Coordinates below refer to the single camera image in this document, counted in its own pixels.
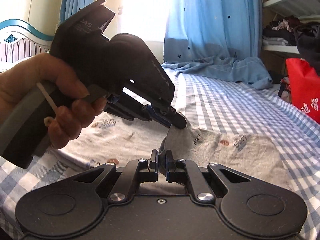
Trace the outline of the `person's left hand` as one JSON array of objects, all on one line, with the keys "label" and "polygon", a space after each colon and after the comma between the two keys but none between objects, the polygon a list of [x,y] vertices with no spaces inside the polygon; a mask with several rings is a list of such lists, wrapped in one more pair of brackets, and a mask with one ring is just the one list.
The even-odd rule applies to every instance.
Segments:
[{"label": "person's left hand", "polygon": [[1,73],[1,123],[22,98],[43,80],[56,84],[63,94],[75,100],[69,108],[60,106],[48,126],[52,147],[61,149],[69,141],[77,139],[81,130],[104,110],[106,99],[99,98],[93,103],[84,101],[89,92],[74,70],[61,59],[41,53]]}]

